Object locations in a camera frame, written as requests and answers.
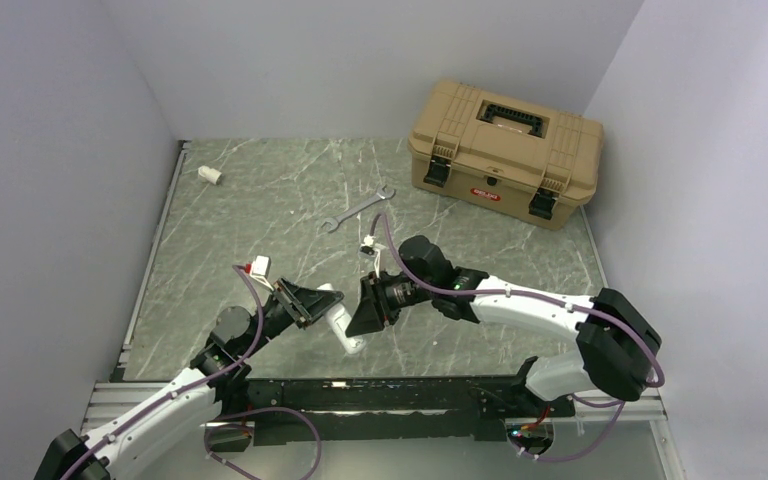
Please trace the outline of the white remote control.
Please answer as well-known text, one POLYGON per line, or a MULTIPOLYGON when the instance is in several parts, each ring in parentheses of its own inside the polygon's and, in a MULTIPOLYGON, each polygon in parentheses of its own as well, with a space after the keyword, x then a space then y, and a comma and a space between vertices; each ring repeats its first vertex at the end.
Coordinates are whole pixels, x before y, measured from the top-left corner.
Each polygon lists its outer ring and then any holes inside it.
POLYGON ((366 340, 363 337, 349 337, 346 334, 347 328, 351 322, 351 314, 346 308, 343 300, 340 300, 336 305, 326 311, 324 319, 347 355, 356 356, 365 349, 366 340))

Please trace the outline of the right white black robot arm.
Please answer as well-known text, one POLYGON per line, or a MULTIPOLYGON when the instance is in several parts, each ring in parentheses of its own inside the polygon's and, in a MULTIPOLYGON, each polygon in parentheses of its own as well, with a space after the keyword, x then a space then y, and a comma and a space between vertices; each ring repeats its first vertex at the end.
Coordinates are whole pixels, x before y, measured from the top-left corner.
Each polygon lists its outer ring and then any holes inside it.
POLYGON ((534 415, 548 402, 598 389, 634 402, 664 381, 656 356, 662 339, 621 292, 563 295, 512 284, 485 271, 454 266, 427 237, 405 240, 397 252, 401 272, 374 270, 362 277, 353 314, 332 329, 344 344, 394 325, 400 312, 428 302, 444 317, 526 329, 569 343, 569 351, 524 362, 511 388, 517 411, 534 415))

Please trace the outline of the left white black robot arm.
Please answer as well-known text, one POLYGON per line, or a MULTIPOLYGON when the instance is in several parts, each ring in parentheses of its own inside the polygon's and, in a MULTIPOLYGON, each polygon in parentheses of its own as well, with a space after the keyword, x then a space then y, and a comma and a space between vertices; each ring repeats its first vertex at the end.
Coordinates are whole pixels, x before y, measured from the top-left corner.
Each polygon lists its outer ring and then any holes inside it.
POLYGON ((248 359, 286 329, 312 326, 343 298, 340 291, 300 287, 281 278, 255 312, 226 308, 188 367, 103 426, 84 435, 71 429, 58 435, 36 478, 131 479, 196 427, 275 406, 274 395, 251 384, 248 359))

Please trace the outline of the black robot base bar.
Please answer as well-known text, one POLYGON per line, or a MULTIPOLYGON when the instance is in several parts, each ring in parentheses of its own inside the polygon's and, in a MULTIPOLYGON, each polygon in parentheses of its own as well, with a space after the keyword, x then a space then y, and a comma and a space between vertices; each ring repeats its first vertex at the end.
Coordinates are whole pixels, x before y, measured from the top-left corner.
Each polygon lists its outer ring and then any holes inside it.
POLYGON ((311 426, 326 441, 504 441, 523 423, 575 414, 570 400, 543 401, 514 375, 249 380, 278 401, 241 412, 254 427, 257 446, 308 440, 311 426))

